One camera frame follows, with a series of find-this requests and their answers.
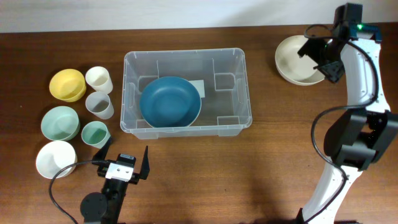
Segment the mint green cup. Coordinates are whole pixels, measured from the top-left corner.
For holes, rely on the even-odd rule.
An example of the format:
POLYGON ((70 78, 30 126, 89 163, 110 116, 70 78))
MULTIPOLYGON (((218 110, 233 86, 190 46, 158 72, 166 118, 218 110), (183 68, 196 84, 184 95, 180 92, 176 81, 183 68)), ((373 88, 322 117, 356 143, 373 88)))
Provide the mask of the mint green cup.
POLYGON ((81 138, 85 144, 101 149, 109 141, 111 135, 104 123, 92 121, 82 129, 81 138))

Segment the beige bowl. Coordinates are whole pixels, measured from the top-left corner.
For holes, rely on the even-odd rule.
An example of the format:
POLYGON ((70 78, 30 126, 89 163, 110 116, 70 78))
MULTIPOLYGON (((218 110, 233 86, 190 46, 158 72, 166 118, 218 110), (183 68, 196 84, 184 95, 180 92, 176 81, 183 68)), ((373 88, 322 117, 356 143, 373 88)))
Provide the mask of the beige bowl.
POLYGON ((190 111, 179 106, 160 106, 151 108, 144 114, 145 120, 154 128, 186 127, 193 124, 200 110, 190 111))
POLYGON ((298 51, 307 40, 303 35, 288 37, 275 51, 277 71, 285 80, 295 85, 309 86, 325 79, 321 72, 314 69, 316 63, 310 57, 298 55, 298 51))

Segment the mint green bowl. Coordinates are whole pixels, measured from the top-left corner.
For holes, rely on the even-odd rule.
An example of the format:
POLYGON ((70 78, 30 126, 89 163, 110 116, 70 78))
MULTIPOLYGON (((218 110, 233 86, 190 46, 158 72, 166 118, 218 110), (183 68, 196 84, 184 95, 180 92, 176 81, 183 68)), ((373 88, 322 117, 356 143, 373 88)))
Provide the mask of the mint green bowl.
POLYGON ((49 110, 40 124, 42 134, 51 141, 69 141, 80 130, 77 112, 68 106, 57 106, 49 110))

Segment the dark blue bowl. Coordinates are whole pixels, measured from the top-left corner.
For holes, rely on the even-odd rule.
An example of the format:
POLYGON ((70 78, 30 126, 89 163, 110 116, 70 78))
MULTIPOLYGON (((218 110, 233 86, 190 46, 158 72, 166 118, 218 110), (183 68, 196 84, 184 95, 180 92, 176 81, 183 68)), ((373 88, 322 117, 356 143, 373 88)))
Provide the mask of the dark blue bowl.
POLYGON ((202 103, 197 89, 188 80, 162 77, 144 88, 139 102, 142 117, 145 119, 144 114, 156 106, 179 106, 201 111, 202 103))

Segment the clear plastic storage bin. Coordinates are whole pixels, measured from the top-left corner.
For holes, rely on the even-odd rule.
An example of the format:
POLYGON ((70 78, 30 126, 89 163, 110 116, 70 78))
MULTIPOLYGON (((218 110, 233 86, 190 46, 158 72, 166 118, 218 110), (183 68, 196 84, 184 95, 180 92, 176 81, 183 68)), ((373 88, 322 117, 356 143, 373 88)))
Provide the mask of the clear plastic storage bin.
POLYGON ((138 139, 236 136, 251 124, 243 50, 125 55, 120 120, 125 133, 138 139))

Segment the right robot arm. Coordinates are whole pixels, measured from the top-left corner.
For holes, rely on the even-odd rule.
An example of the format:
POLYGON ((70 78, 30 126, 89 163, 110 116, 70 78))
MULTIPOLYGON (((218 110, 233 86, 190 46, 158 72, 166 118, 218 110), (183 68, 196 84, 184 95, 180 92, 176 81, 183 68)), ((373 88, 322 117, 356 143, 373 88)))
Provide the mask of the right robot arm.
POLYGON ((364 24, 362 13, 360 4, 337 7, 330 35, 305 34, 307 41, 298 50, 330 82, 346 77, 348 102, 326 132, 323 149, 315 148, 325 168, 295 223, 334 223, 354 181, 383 156, 397 136, 397 115, 391 112, 382 89, 381 31, 364 24))

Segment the translucent grey cup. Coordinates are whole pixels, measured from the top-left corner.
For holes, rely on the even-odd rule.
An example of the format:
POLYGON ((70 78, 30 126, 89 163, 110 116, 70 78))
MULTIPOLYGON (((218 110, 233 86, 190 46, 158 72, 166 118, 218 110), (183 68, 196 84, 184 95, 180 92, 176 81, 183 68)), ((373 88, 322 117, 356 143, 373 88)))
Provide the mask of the translucent grey cup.
POLYGON ((114 114, 114 108, 110 97, 100 91, 88 95, 85 106, 90 113, 100 119, 110 119, 114 114))

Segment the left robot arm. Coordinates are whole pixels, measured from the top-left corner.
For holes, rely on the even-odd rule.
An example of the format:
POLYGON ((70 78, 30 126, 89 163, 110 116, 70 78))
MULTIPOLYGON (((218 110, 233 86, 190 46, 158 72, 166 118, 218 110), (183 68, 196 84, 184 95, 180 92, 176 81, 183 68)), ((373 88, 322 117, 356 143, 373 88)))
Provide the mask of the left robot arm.
POLYGON ((84 223, 117 223, 127 187, 146 180, 150 172, 148 149, 145 149, 140 172, 134 172, 136 158, 119 154, 115 161, 106 160, 112 139, 93 156, 92 164, 98 166, 97 175, 104 178, 100 192, 88 194, 80 204, 84 223))

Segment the yellow bowl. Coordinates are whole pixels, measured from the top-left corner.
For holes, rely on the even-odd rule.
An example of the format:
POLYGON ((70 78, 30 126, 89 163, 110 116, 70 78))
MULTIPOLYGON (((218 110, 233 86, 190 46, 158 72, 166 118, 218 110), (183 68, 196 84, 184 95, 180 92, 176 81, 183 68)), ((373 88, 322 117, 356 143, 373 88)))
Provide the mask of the yellow bowl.
POLYGON ((81 72, 69 68, 57 72, 49 83, 51 95, 65 102, 76 102, 86 93, 86 81, 81 72))

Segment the white bowl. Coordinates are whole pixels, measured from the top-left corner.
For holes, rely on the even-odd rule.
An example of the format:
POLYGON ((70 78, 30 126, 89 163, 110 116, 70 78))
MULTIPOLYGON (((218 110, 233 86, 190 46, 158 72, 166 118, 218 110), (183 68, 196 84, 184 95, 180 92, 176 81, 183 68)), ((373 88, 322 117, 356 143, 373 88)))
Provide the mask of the white bowl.
POLYGON ((74 147, 66 141, 52 141, 46 144, 36 157, 37 172, 47 179, 70 164, 77 162, 74 147))

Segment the white label in bin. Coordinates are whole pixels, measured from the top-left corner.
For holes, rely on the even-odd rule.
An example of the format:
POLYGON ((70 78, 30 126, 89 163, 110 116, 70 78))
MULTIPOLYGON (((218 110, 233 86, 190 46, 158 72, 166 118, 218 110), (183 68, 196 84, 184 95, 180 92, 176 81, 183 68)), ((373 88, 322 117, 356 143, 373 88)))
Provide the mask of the white label in bin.
POLYGON ((190 83, 197 89, 200 98, 205 97, 205 83, 204 80, 192 80, 190 83))

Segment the cream cup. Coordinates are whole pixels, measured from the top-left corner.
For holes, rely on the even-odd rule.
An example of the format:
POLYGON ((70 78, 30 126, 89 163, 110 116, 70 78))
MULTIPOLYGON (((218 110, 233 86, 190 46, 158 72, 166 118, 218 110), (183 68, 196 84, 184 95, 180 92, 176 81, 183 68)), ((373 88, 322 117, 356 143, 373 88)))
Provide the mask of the cream cup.
POLYGON ((110 74, 104 67, 96 66, 90 68, 85 74, 85 80, 95 91, 110 94, 113 90, 110 74))

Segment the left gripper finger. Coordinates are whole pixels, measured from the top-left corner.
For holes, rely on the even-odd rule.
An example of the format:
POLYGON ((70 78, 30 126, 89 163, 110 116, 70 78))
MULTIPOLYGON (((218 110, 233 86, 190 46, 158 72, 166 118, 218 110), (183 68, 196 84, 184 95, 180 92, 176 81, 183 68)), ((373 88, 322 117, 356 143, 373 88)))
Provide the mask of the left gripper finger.
POLYGON ((98 161, 103 161, 105 159, 112 141, 112 137, 110 137, 106 141, 106 144, 93 156, 93 164, 97 164, 98 161))
POLYGON ((148 152, 149 152, 149 147, 146 146, 139 174, 139 178, 142 180, 146 180, 150 172, 148 152))

